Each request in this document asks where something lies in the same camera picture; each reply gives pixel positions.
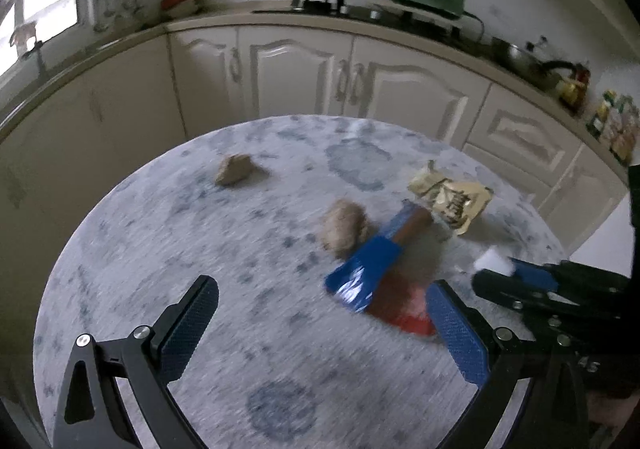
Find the cabinet door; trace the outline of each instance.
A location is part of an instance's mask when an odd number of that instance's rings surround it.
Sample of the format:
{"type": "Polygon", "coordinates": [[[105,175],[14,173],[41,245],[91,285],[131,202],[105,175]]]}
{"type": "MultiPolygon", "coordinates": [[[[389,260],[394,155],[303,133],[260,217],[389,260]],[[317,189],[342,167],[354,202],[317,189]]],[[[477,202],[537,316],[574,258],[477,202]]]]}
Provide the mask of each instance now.
{"type": "Polygon", "coordinates": [[[468,141],[550,186],[566,171],[581,144],[553,117],[496,84],[468,141]]]}
{"type": "Polygon", "coordinates": [[[246,120],[236,28],[198,28],[169,36],[187,138],[246,120]]]}
{"type": "Polygon", "coordinates": [[[526,197],[535,208],[538,208],[543,200],[549,196],[551,187],[543,184],[536,177],[524,172],[522,169],[518,169],[510,163],[500,160],[497,156],[487,153],[471,144],[466,144],[462,148],[462,152],[478,160],[487,169],[497,174],[511,187],[526,197]]]}
{"type": "Polygon", "coordinates": [[[626,187],[616,174],[582,145],[540,206],[540,215],[570,254],[593,234],[625,193],[626,187]]]}
{"type": "Polygon", "coordinates": [[[0,144],[0,343],[7,353],[30,353],[33,328],[49,273],[65,244],[33,188],[7,165],[0,144]]]}
{"type": "Polygon", "coordinates": [[[107,59],[83,77],[87,108],[125,167],[123,177],[184,142],[165,36],[107,59]]]}
{"type": "Polygon", "coordinates": [[[344,114],[398,124],[460,149],[489,85],[447,61],[357,37],[344,114]]]}
{"type": "Polygon", "coordinates": [[[246,114],[340,114],[352,41],[306,28],[240,28],[246,114]]]}
{"type": "Polygon", "coordinates": [[[18,124],[2,143],[2,159],[22,190],[59,226],[65,241],[124,177],[113,145],[97,124],[83,77],[63,86],[18,124]]]}

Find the kitchen countertop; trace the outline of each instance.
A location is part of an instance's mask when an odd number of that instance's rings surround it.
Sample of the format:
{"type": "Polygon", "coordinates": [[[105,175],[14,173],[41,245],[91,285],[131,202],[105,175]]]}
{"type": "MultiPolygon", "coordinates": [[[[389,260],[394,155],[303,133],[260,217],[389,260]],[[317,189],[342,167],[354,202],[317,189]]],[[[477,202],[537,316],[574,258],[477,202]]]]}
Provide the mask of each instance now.
{"type": "Polygon", "coordinates": [[[87,69],[100,62],[134,47],[141,42],[161,36],[166,33],[215,26],[243,26],[243,25],[279,25],[300,26],[314,29],[348,32],[356,35],[380,39],[414,48],[421,52],[432,54],[451,63],[458,64],[483,77],[500,84],[501,86],[520,95],[534,106],[554,117],[566,129],[576,135],[582,142],[591,148],[607,166],[628,185],[626,169],[616,161],[613,155],[598,143],[586,130],[584,123],[574,119],[556,100],[545,93],[527,84],[524,80],[511,74],[507,70],[497,66],[491,61],[474,57],[445,44],[415,36],[396,29],[366,22],[333,18],[327,16],[299,15],[290,13],[252,13],[256,9],[284,8],[288,6],[285,1],[263,1],[239,3],[235,6],[218,7],[213,12],[194,16],[191,18],[160,24],[145,30],[118,39],[112,44],[103,45],[90,57],[67,68],[51,79],[44,86],[37,89],[24,100],[18,99],[9,103],[0,110],[0,142],[12,129],[33,109],[41,104],[53,92],[64,84],[82,74],[87,69]]]}
{"type": "MultiPolygon", "coordinates": [[[[441,342],[351,314],[326,295],[323,277],[337,261],[318,241],[321,217],[336,198],[363,204],[377,223],[388,220],[430,159],[455,178],[491,187],[495,197],[461,237],[436,219],[399,270],[424,283],[447,279],[493,327],[530,338],[517,314],[473,294],[468,272],[490,245],[534,263],[564,257],[515,189],[462,152],[391,124],[317,115],[246,122],[143,166],[70,238],[49,277],[34,338],[48,434],[76,337],[127,336],[205,273],[220,285],[220,307],[170,389],[209,447],[436,447],[475,385],[441,342]],[[240,152],[264,171],[235,188],[213,185],[223,156],[240,152]]],[[[500,447],[525,385],[488,447],[500,447]]],[[[130,406],[130,389],[122,392],[130,406]]],[[[154,447],[140,413],[131,416],[142,445],[154,447]]]]}

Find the marble tabletop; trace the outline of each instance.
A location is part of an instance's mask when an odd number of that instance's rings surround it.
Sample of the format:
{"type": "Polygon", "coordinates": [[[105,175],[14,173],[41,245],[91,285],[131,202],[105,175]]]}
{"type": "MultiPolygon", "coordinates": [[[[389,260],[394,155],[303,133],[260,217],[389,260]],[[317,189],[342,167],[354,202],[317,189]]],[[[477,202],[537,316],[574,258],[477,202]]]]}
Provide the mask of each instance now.
{"type": "MultiPolygon", "coordinates": [[[[473,260],[490,245],[534,263],[564,253],[515,189],[440,142],[372,120],[284,116],[220,129],[178,146],[117,185],[60,255],[40,305],[34,381],[52,437],[66,361],[76,337],[99,341],[152,324],[199,274],[216,278],[220,306],[182,378],[169,385],[211,448],[431,448],[453,426],[475,385],[441,341],[353,315],[322,288],[337,265],[318,241],[322,214],[340,197],[388,220],[408,181],[435,159],[495,197],[468,233],[436,222],[406,253],[418,277],[447,279],[497,327],[527,336],[517,315],[476,297],[473,260]],[[260,172],[216,187],[226,154],[249,153],[260,172]]],[[[121,384],[145,448],[156,447],[121,384]]],[[[490,447],[516,415],[520,382],[490,447]]]]}

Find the red wrapper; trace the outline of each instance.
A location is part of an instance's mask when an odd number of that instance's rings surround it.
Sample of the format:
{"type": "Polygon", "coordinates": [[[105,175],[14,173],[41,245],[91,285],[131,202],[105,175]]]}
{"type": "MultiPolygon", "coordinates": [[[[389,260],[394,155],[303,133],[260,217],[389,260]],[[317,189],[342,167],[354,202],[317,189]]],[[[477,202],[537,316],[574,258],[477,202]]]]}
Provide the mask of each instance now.
{"type": "Polygon", "coordinates": [[[427,314],[424,292],[424,287],[390,270],[380,280],[366,313],[403,332],[432,336],[436,328],[427,314]]]}

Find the frying pan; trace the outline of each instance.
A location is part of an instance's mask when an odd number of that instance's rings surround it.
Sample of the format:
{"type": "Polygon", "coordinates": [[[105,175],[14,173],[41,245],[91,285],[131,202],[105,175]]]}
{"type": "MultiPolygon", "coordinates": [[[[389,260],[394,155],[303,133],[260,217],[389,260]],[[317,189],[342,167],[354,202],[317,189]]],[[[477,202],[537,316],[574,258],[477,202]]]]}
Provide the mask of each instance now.
{"type": "Polygon", "coordinates": [[[518,77],[530,82],[538,89],[546,92],[556,86],[562,78],[553,70],[565,68],[575,75],[575,64],[568,61],[538,60],[533,54],[497,37],[491,39],[494,61],[518,77]]]}

